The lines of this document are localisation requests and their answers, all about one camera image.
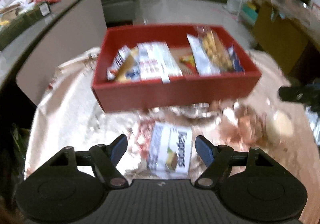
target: snack wrapper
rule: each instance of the snack wrapper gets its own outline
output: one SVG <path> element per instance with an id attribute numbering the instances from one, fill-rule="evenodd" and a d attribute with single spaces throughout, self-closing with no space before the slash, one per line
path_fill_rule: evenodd
<path id="1" fill-rule="evenodd" d="M 123 46 L 118 50 L 116 57 L 114 58 L 112 65 L 107 70 L 107 79 L 113 80 L 118 73 L 118 70 L 127 59 L 128 55 L 130 54 L 130 48 L 127 46 Z"/>
<path id="2" fill-rule="evenodd" d="M 119 68 L 115 81 L 126 82 L 138 80 L 140 80 L 138 49 L 133 48 L 130 50 L 126 60 Z"/>
<path id="3" fill-rule="evenodd" d="M 233 68 L 235 69 L 235 71 L 236 72 L 244 72 L 244 69 L 240 64 L 239 58 L 238 58 L 236 52 L 234 51 L 233 46 L 228 48 L 228 53 L 230 55 L 230 59 L 232 61 Z"/>
<path id="4" fill-rule="evenodd" d="M 234 71 L 229 53 L 220 41 L 218 35 L 211 29 L 205 27 L 199 27 L 197 30 L 201 45 L 209 60 L 216 65 L 220 71 Z"/>
<path id="5" fill-rule="evenodd" d="M 166 43 L 141 43 L 138 49 L 141 80 L 161 78 L 166 83 L 169 76 L 182 76 Z"/>
<path id="6" fill-rule="evenodd" d="M 196 62 L 193 54 L 185 55 L 179 57 L 179 62 L 184 64 L 188 69 L 190 69 L 191 73 L 197 73 Z"/>
<path id="7" fill-rule="evenodd" d="M 220 75 L 220 69 L 211 63 L 204 52 L 200 40 L 197 37 L 187 34 L 192 54 L 195 59 L 196 68 L 201 76 Z"/>
<path id="8" fill-rule="evenodd" d="M 191 149 L 191 127 L 155 122 L 147 159 L 148 168 L 164 179 L 186 178 Z"/>

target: floor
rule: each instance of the floor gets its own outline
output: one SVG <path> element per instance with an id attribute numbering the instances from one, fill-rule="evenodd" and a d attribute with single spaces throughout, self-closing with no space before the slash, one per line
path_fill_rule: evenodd
<path id="1" fill-rule="evenodd" d="M 134 24 L 197 23 L 221 25 L 245 50 L 256 46 L 250 31 L 224 4 L 201 0 L 140 0 Z"/>

